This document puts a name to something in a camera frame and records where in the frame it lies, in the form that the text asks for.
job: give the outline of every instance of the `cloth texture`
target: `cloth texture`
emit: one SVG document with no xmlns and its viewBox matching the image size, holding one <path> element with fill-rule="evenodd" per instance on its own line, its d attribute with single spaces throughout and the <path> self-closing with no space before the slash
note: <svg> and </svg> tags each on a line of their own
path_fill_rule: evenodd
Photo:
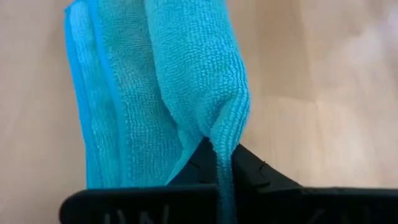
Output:
<svg viewBox="0 0 398 224">
<path fill-rule="evenodd" d="M 167 185 L 203 137 L 233 222 L 231 156 L 249 113 L 224 0 L 80 0 L 65 35 L 89 189 Z"/>
</svg>

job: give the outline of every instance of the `cloth fold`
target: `cloth fold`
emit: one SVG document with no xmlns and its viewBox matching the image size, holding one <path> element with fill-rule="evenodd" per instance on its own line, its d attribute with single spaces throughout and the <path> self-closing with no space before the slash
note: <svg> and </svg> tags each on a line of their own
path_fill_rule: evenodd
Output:
<svg viewBox="0 0 398 224">
<path fill-rule="evenodd" d="M 224 0 L 80 0 L 65 33 L 87 187 L 166 185 L 206 136 L 220 220 L 232 223 L 231 155 L 250 98 Z"/>
</svg>

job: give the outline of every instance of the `wooden surface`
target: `wooden surface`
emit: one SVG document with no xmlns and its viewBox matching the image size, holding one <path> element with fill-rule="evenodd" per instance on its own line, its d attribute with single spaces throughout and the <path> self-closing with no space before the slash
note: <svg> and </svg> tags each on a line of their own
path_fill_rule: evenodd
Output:
<svg viewBox="0 0 398 224">
<path fill-rule="evenodd" d="M 67 0 L 0 1 L 0 223 L 57 223 L 85 186 Z M 304 185 L 398 187 L 398 0 L 229 0 L 242 143 Z"/>
</svg>

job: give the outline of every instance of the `folded cloth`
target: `folded cloth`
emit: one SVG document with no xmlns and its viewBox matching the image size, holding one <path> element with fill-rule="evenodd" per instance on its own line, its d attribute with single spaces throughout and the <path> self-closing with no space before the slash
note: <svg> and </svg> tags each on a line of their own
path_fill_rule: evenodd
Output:
<svg viewBox="0 0 398 224">
<path fill-rule="evenodd" d="M 87 187 L 166 185 L 206 136 L 231 223 L 231 156 L 250 99 L 224 0 L 79 0 L 65 33 Z"/>
</svg>

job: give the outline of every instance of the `towel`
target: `towel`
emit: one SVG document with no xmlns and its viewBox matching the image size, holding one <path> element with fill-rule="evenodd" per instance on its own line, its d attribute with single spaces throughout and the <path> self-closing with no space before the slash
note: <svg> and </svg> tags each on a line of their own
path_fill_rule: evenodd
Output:
<svg viewBox="0 0 398 224">
<path fill-rule="evenodd" d="M 231 156 L 249 114 L 224 0 L 78 0 L 67 54 L 89 189 L 167 185 L 209 137 L 220 222 L 234 222 Z"/>
</svg>

